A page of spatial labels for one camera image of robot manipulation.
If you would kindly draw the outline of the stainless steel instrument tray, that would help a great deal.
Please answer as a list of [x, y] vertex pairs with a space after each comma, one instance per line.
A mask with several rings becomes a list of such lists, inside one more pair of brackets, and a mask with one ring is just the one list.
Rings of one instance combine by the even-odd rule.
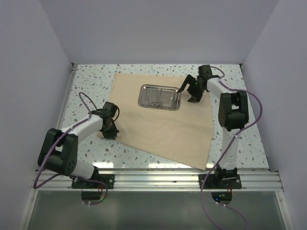
[[181, 98], [178, 91], [176, 87], [145, 84], [141, 86], [138, 105], [144, 108], [178, 110]]

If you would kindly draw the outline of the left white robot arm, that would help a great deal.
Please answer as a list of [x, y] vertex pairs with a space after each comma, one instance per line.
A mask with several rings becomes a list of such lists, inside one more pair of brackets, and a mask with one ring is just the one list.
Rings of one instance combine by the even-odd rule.
[[59, 175], [79, 177], [87, 187], [97, 187], [100, 182], [97, 168], [78, 160], [78, 145], [95, 132], [100, 132], [104, 139], [115, 139], [119, 132], [115, 125], [118, 117], [119, 107], [106, 102], [72, 126], [48, 130], [38, 157], [39, 171], [47, 169]]

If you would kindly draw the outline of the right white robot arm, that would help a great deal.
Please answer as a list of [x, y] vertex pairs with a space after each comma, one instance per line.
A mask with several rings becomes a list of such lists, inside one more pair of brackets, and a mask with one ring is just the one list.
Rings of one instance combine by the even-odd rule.
[[198, 76], [187, 75], [178, 93], [187, 88], [190, 103], [199, 103], [205, 91], [219, 98], [218, 122], [223, 131], [222, 153], [211, 171], [204, 177], [202, 188], [225, 188], [237, 183], [237, 152], [240, 133], [249, 122], [248, 96], [222, 83], [225, 73], [218, 67], [202, 65]]

